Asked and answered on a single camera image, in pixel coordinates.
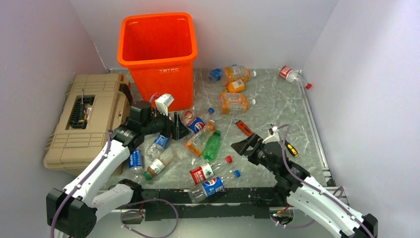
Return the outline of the green plastic bottle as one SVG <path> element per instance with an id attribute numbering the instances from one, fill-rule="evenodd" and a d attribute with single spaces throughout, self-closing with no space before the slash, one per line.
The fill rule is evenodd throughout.
<path id="1" fill-rule="evenodd" d="M 202 157 L 208 161 L 213 161 L 217 158 L 220 142 L 221 142 L 221 132 L 216 130 L 207 140 L 206 146 L 203 150 Z"/>

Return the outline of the wide orange label bottle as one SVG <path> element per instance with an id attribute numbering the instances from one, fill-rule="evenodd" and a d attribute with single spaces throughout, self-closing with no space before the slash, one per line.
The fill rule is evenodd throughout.
<path id="1" fill-rule="evenodd" d="M 256 104 L 255 99 L 248 99 L 242 93 L 221 93 L 218 97 L 221 113 L 224 115 L 239 115 L 247 112 Z"/>

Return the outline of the red label cola bottle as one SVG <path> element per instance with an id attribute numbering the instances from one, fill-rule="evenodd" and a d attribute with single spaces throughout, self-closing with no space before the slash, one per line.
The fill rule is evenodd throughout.
<path id="1" fill-rule="evenodd" d="M 205 180 L 212 178 L 217 172 L 230 166 L 232 162 L 233 157 L 226 156 L 223 161 L 206 162 L 203 165 L 190 170 L 184 177 L 186 187 L 189 188 L 198 185 Z"/>

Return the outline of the pepsi bottle front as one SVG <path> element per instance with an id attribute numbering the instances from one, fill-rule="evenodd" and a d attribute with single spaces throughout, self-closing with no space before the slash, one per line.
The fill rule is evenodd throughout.
<path id="1" fill-rule="evenodd" d="M 191 202 L 197 204 L 204 201 L 206 198 L 224 190 L 232 180 L 238 179 L 240 176 L 241 172 L 234 170 L 224 176 L 216 176 L 196 185 L 188 191 Z"/>

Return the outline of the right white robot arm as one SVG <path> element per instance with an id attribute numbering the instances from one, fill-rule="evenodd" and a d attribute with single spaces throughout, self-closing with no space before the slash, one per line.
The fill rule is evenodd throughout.
<path id="1" fill-rule="evenodd" d="M 289 204 L 303 211 L 335 238 L 378 236 L 378 220 L 374 215 L 352 209 L 320 185 L 307 170 L 287 158 L 279 140 L 266 142 L 253 134 L 231 144 L 231 148 L 275 176 L 273 200 L 277 205 Z"/>

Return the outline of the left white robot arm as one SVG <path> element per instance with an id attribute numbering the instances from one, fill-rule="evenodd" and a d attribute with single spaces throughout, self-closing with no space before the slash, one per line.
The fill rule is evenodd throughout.
<path id="1" fill-rule="evenodd" d="M 146 135 L 161 135 L 179 140 L 189 132 L 178 113 L 169 116 L 174 99 L 164 94 L 152 101 L 133 103 L 130 114 L 119 127 L 107 131 L 107 142 L 86 169 L 63 189 L 52 189 L 46 197 L 50 237 L 56 231 L 70 238 L 85 238 L 97 221 L 121 206 L 136 208 L 145 203 L 142 186 L 130 179 L 99 194 L 113 171 L 144 142 Z"/>

